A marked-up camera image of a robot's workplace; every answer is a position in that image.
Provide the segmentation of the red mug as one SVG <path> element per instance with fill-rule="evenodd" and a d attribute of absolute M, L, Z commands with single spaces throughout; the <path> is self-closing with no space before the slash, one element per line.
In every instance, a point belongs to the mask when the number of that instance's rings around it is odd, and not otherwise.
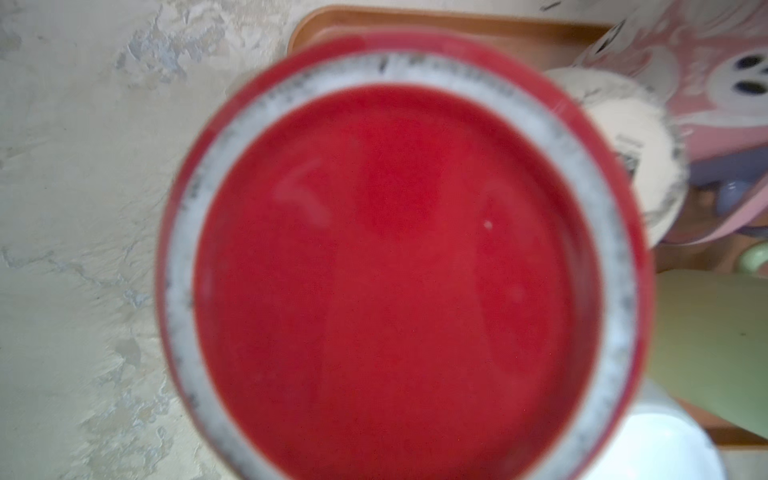
<path fill-rule="evenodd" d="M 221 107 L 155 288 L 178 392 L 240 479 L 574 479 L 638 389 L 654 295 L 583 110 L 413 29 L 314 44 Z"/>

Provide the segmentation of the white mug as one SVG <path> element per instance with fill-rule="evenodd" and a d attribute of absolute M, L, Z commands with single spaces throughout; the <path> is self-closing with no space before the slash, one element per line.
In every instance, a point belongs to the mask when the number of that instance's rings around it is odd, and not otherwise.
<path fill-rule="evenodd" d="M 658 384 L 645 379 L 584 480 L 725 480 L 726 468 L 705 430 Z"/>

